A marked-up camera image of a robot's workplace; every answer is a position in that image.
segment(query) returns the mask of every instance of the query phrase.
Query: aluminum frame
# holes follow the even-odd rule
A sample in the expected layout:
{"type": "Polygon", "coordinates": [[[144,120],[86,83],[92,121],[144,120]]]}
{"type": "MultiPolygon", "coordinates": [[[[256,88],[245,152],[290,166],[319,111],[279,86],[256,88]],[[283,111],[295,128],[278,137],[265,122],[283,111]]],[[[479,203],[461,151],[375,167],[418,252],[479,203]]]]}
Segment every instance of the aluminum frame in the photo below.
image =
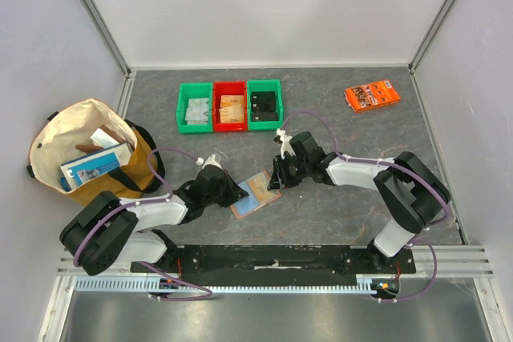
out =
{"type": "Polygon", "coordinates": [[[86,9],[87,14],[91,18],[91,21],[95,25],[96,30],[98,31],[99,36],[107,46],[109,52],[112,55],[112,58],[115,61],[115,64],[125,75],[130,74],[130,67],[128,66],[127,61],[123,57],[121,50],[116,44],[111,32],[109,31],[107,24],[103,20],[101,13],[99,12],[98,7],[95,4],[94,0],[80,0],[86,9]]]}
{"type": "MultiPolygon", "coordinates": [[[[487,254],[482,246],[470,245],[449,245],[434,246],[438,260],[438,274],[440,279],[453,280],[458,278],[473,278],[475,286],[479,294],[479,302],[486,317],[488,328],[494,342],[512,342],[509,324],[500,306],[500,294],[497,288],[487,254]]],[[[414,275],[404,275],[403,279],[423,279],[429,278],[433,270],[433,257],[427,246],[417,245],[412,248],[414,260],[417,267],[417,273],[414,275]]],[[[357,278],[361,282],[367,279],[391,278],[388,275],[359,275],[357,278]]],[[[132,273],[130,272],[130,264],[113,264],[104,273],[88,277],[82,268],[73,266],[72,255],[65,251],[59,265],[57,280],[55,281],[54,290],[50,298],[50,303],[46,310],[46,315],[39,333],[38,342],[59,341],[63,334],[63,327],[66,315],[71,303],[71,297],[76,289],[77,280],[87,280],[94,283],[95,281],[119,281],[124,285],[119,287],[109,287],[109,291],[124,292],[130,285],[126,283],[140,282],[143,280],[154,280],[158,278],[156,274],[132,273]]],[[[98,291],[105,290],[105,283],[99,284],[98,291]]],[[[88,291],[94,291],[93,287],[89,287],[88,291]]],[[[330,288],[312,288],[313,292],[332,292],[334,295],[340,295],[344,291],[340,288],[330,290],[330,288]]],[[[255,290],[249,288],[219,288],[217,292],[247,292],[254,294],[255,290]]],[[[287,292],[301,292],[297,288],[281,289],[280,294],[287,292]]]]}
{"type": "Polygon", "coordinates": [[[438,13],[434,17],[433,22],[431,23],[430,28],[427,30],[426,35],[424,36],[424,39],[420,43],[420,46],[417,49],[417,52],[415,52],[414,57],[411,59],[410,62],[410,69],[412,71],[416,71],[418,68],[418,65],[424,58],[424,55],[426,54],[427,50],[430,48],[431,43],[434,41],[434,38],[436,35],[438,35],[438,32],[440,31],[440,28],[442,27],[442,24],[447,19],[447,16],[452,11],[452,8],[454,4],[456,3],[456,0],[444,0],[442,3],[442,6],[440,7],[440,10],[438,10],[438,13]]]}

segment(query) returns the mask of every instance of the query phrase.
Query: card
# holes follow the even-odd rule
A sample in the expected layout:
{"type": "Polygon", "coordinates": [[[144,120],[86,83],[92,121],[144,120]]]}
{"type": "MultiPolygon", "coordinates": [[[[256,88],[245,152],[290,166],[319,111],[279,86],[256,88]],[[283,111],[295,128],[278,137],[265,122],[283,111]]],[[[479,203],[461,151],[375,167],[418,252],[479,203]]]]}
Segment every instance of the card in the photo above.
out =
{"type": "Polygon", "coordinates": [[[262,171],[239,183],[239,187],[248,192],[249,196],[230,206],[237,219],[242,219],[281,197],[278,190],[267,191],[270,179],[269,174],[262,171]]]}

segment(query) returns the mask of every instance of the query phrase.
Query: orange component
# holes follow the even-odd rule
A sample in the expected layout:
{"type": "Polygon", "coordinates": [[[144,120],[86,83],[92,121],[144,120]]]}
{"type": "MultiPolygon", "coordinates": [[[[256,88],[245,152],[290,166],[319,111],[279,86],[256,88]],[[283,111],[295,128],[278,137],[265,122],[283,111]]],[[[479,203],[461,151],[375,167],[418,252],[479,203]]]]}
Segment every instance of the orange component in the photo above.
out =
{"type": "Polygon", "coordinates": [[[345,100],[355,112],[389,106],[401,100],[390,80],[380,80],[345,89],[345,100]]]}

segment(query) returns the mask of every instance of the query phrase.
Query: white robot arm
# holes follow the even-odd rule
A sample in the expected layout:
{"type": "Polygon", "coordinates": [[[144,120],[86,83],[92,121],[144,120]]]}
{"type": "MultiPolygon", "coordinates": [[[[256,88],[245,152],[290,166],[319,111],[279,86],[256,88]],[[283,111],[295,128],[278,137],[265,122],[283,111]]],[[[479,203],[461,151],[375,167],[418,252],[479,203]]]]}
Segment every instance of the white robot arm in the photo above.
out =
{"type": "Polygon", "coordinates": [[[281,154],[274,157],[273,177],[268,189],[297,186],[304,177],[331,186],[352,185],[380,192],[392,217],[370,242],[374,265],[388,264],[416,234],[420,233],[442,210],[442,207],[421,184],[390,167],[396,163],[424,179],[449,203],[450,193],[433,173],[410,152],[397,158],[341,159],[335,153],[326,154],[309,132],[294,137],[278,130],[275,140],[281,144],[281,154]]]}
{"type": "Polygon", "coordinates": [[[64,228],[60,240],[75,255],[81,243],[91,237],[78,258],[80,266],[92,276],[114,262],[153,263],[166,252],[171,240],[162,232],[140,231],[188,223],[199,218],[210,205],[228,207],[246,196],[248,193],[237,186],[212,155],[203,163],[196,179],[186,182],[172,196],[118,199],[110,191],[100,193],[64,228]],[[91,236],[93,227],[120,206],[126,208],[91,236]]]}

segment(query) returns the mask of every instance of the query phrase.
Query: black bag strap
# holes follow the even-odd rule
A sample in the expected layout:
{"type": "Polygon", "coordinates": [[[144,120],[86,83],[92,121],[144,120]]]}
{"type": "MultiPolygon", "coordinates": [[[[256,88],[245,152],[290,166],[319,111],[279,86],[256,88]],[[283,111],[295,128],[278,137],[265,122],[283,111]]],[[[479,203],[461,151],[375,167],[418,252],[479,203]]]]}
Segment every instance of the black bag strap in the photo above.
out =
{"type": "MultiPolygon", "coordinates": [[[[139,132],[141,137],[146,141],[146,143],[152,150],[155,150],[157,148],[155,140],[153,140],[152,136],[150,135],[149,132],[146,131],[146,129],[142,128],[141,126],[137,126],[136,124],[134,124],[133,122],[131,122],[128,119],[125,119],[125,122],[128,124],[128,126],[135,128],[137,130],[137,132],[139,132]]],[[[156,172],[162,179],[164,179],[166,176],[164,162],[162,161],[162,158],[160,157],[160,154],[158,152],[155,153],[155,157],[157,159],[156,172]]],[[[139,186],[137,186],[137,183],[134,182],[127,174],[125,174],[123,170],[121,170],[121,167],[118,167],[112,171],[109,171],[108,174],[113,179],[115,179],[118,182],[120,182],[121,184],[123,184],[127,189],[133,190],[133,191],[138,191],[138,192],[143,192],[144,194],[150,194],[152,192],[157,191],[159,189],[160,185],[162,184],[162,182],[160,182],[160,180],[158,178],[154,177],[153,180],[151,181],[151,183],[148,184],[145,189],[141,190],[139,188],[139,186]]]]}

